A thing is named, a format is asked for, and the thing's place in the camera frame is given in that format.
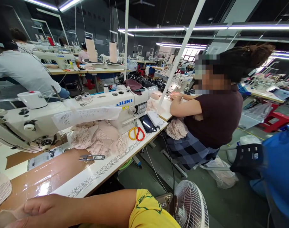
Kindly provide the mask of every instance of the red scissors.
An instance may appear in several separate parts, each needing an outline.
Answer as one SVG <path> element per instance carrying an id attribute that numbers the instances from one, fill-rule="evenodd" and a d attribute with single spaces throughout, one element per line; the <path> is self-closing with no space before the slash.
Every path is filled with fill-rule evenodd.
<path id="1" fill-rule="evenodd" d="M 130 133 L 131 133 L 132 130 L 134 130 L 135 138 L 132 138 L 131 135 L 130 135 Z M 141 139 L 138 138 L 140 132 L 142 132 L 142 135 L 143 135 L 143 137 L 142 137 Z M 137 141 L 142 141 L 142 140 L 144 139 L 144 137 L 145 137 L 145 134 L 144 134 L 143 130 L 141 129 L 141 127 L 139 127 L 138 125 L 136 125 L 135 127 L 133 127 L 133 128 L 129 131 L 129 138 L 130 138 L 131 140 L 136 140 L 136 139 L 137 139 Z"/>

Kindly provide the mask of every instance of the maroon fabric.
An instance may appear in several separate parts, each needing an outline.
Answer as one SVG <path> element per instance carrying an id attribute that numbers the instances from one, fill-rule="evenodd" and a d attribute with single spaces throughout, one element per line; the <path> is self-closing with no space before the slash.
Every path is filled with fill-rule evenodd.
<path id="1" fill-rule="evenodd" d="M 142 94 L 141 91 L 135 92 L 135 89 L 140 89 L 142 85 L 132 79 L 126 79 L 125 81 L 123 81 L 123 85 L 125 85 L 125 87 L 129 86 L 134 94 L 137 94 L 137 95 Z"/>
<path id="2" fill-rule="evenodd" d="M 231 90 L 201 95 L 195 100 L 200 102 L 203 120 L 195 120 L 193 116 L 184 119 L 192 135 L 207 148 L 218 149 L 229 143 L 242 114 L 243 99 L 237 85 L 232 85 Z"/>

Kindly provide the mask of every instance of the thread snips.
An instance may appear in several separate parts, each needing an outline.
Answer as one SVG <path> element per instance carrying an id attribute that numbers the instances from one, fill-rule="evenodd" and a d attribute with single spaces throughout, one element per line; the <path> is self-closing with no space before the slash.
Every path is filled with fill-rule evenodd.
<path id="1" fill-rule="evenodd" d="M 81 155 L 79 161 L 94 161 L 105 159 L 104 155 Z"/>

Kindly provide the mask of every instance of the pink shirt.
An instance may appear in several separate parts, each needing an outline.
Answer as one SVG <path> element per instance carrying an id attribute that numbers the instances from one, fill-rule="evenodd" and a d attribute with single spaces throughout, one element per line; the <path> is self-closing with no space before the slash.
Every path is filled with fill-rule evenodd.
<path id="1" fill-rule="evenodd" d="M 85 51 L 80 51 L 78 55 L 78 61 L 80 64 L 83 64 L 83 60 L 88 59 L 88 54 Z"/>

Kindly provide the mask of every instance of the plaid fabric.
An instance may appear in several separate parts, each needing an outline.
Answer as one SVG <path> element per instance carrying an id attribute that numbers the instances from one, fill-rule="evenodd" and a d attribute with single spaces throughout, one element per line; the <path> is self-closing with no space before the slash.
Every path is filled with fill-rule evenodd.
<path id="1" fill-rule="evenodd" d="M 214 160 L 219 151 L 219 149 L 206 148 L 190 132 L 180 140 L 175 140 L 170 137 L 167 137 L 166 140 L 171 150 L 171 157 L 178 159 L 188 170 L 192 169 L 198 163 L 203 164 Z"/>

